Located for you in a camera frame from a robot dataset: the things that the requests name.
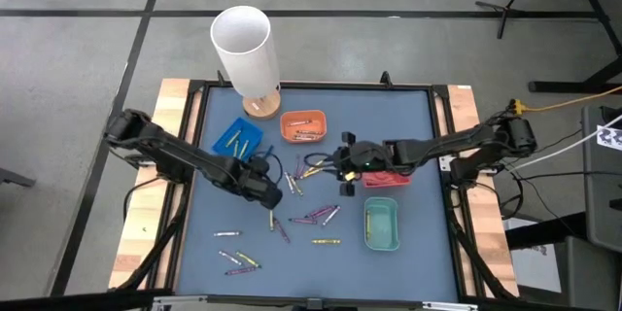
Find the white cable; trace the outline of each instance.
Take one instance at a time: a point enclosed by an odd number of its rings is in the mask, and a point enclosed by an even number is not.
[[[610,127],[610,126],[614,125],[614,124],[615,124],[616,122],[618,122],[618,121],[622,121],[622,115],[618,116],[618,118],[614,119],[613,121],[610,121],[608,124],[606,124],[606,125],[605,125],[605,126],[603,126],[603,127]],[[559,151],[557,151],[557,152],[555,152],[555,153],[552,153],[552,154],[550,154],[550,155],[545,155],[545,156],[539,157],[539,158],[537,158],[537,159],[534,159],[534,160],[532,160],[532,161],[528,161],[528,162],[526,162],[526,163],[524,163],[524,164],[521,164],[521,165],[515,166],[512,170],[509,170],[509,172],[514,172],[514,171],[516,171],[516,170],[518,170],[518,169],[522,169],[522,168],[524,168],[524,167],[526,167],[526,166],[536,164],[537,162],[543,161],[543,160],[548,159],[548,158],[550,158],[550,157],[560,155],[560,154],[562,154],[563,152],[565,152],[565,151],[567,151],[567,150],[569,150],[569,149],[571,149],[571,148],[573,148],[573,147],[576,147],[576,146],[578,146],[578,145],[582,144],[583,142],[585,142],[585,141],[587,141],[587,140],[591,139],[592,137],[596,136],[596,134],[598,134],[598,133],[599,133],[599,130],[598,130],[598,128],[597,128],[597,129],[596,129],[596,131],[594,131],[594,132],[592,132],[591,134],[589,134],[589,135],[585,136],[584,138],[582,138],[582,139],[580,139],[580,140],[576,141],[575,143],[571,144],[570,146],[568,146],[568,147],[566,147],[566,148],[564,148],[564,149],[561,149],[561,150],[559,150]]]

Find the red object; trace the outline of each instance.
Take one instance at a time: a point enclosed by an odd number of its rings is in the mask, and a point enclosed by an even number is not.
[[[363,185],[367,189],[408,186],[410,185],[410,177],[386,171],[363,173]]]
[[[313,132],[314,134],[300,134],[297,131]],[[281,116],[281,135],[291,143],[307,143],[322,141],[327,134],[327,116],[322,111],[295,111],[286,112]],[[296,140],[296,135],[307,136],[309,140]]]

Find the concrete floor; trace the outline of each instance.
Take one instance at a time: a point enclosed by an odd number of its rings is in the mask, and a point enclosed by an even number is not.
[[[134,9],[147,0],[0,0],[0,9]],[[157,0],[162,10],[218,10],[238,4],[280,10],[477,11],[475,0]],[[507,0],[482,0],[504,4]],[[622,0],[601,0],[622,38]],[[589,10],[586,0],[517,0],[528,10]],[[69,228],[98,137],[121,81],[138,18],[0,17],[0,166],[36,177],[24,190],[0,186],[0,299],[38,296]],[[125,107],[152,111],[162,78],[212,79],[220,62],[209,39],[212,18],[153,18]],[[480,117],[510,98],[531,106],[575,96],[531,94],[530,80],[581,81],[614,52],[590,20],[513,20],[503,40],[495,20],[274,18],[284,80],[472,85]],[[617,106],[620,97],[593,103]],[[529,115],[546,145],[579,127],[580,107]],[[523,172],[581,168],[573,150]],[[122,196],[135,171],[110,158],[67,293],[104,291],[121,235]],[[516,189],[506,176],[501,197]],[[549,206],[565,215],[584,208],[580,178],[541,179]],[[523,212],[550,219],[526,187]]]

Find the white cylinder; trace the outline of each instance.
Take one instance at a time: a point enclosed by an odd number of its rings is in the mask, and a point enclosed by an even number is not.
[[[210,30],[212,43],[235,90],[259,98],[279,85],[270,20],[259,9],[236,6],[220,13]]]

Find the teal bowl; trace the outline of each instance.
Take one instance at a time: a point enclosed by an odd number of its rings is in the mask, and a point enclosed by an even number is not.
[[[396,201],[391,198],[370,197],[365,201],[363,217],[365,244],[369,249],[392,252],[399,248]]]

